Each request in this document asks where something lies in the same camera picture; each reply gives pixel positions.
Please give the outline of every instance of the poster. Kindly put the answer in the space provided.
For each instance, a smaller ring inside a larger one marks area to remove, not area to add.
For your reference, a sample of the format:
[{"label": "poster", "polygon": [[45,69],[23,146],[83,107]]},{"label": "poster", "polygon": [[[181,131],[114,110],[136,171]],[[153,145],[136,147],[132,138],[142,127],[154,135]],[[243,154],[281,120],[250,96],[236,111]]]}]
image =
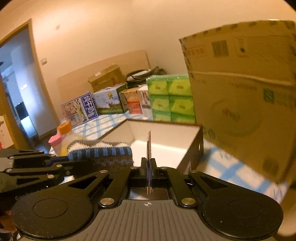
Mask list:
[{"label": "poster", "polygon": [[81,125],[98,117],[90,93],[62,104],[61,108],[66,120],[71,123],[72,127]]},{"label": "poster", "polygon": [[0,149],[5,149],[13,145],[4,116],[0,115]]}]

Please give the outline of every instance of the yellow bottle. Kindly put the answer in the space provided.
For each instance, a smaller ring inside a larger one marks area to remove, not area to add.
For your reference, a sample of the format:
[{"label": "yellow bottle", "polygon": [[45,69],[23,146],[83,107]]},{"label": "yellow bottle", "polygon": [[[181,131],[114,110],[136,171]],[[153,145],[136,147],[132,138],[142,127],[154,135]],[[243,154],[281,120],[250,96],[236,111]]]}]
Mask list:
[{"label": "yellow bottle", "polygon": [[72,131],[71,123],[68,121],[63,124],[60,124],[57,129],[59,133],[63,136],[60,156],[68,155],[67,148],[73,141],[85,140],[85,138],[82,135],[76,134]]}]

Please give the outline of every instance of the blue milk box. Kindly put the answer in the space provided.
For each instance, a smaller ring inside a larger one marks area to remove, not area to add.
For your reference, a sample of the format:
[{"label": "blue milk box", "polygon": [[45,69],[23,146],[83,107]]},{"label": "blue milk box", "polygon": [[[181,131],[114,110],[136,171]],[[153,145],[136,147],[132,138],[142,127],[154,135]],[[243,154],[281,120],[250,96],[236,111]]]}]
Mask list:
[{"label": "blue milk box", "polygon": [[71,123],[72,127],[98,117],[91,93],[62,104],[61,108],[66,120]]},{"label": "blue milk box", "polygon": [[127,111],[126,98],[121,91],[126,90],[126,83],[106,87],[93,93],[96,110],[99,114],[118,114]]}]

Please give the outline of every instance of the tablecloth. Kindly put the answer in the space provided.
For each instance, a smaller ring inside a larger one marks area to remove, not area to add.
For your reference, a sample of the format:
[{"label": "tablecloth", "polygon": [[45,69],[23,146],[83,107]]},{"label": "tablecloth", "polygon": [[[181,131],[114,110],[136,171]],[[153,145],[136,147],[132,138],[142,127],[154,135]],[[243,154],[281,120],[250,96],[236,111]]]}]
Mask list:
[{"label": "tablecloth", "polygon": [[[98,139],[127,118],[149,120],[142,114],[132,115],[127,111],[124,114],[100,115],[73,130],[88,139]],[[270,181],[207,140],[204,140],[204,156],[197,169],[224,181],[263,193],[278,203],[281,203],[289,189],[287,183],[276,184]]]}]

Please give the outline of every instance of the pink bottle cap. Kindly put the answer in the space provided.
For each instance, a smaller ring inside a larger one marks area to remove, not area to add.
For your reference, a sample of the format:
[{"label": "pink bottle cap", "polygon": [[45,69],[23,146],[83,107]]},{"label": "pink bottle cap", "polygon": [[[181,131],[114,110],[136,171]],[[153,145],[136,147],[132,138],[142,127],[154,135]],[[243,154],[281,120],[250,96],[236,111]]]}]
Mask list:
[{"label": "pink bottle cap", "polygon": [[52,147],[54,147],[54,146],[56,146],[56,145],[58,145],[58,144],[61,144],[62,141],[63,141],[63,137],[61,136],[60,133],[58,133],[58,134],[52,136],[52,137],[49,139],[48,143],[49,143]]}]

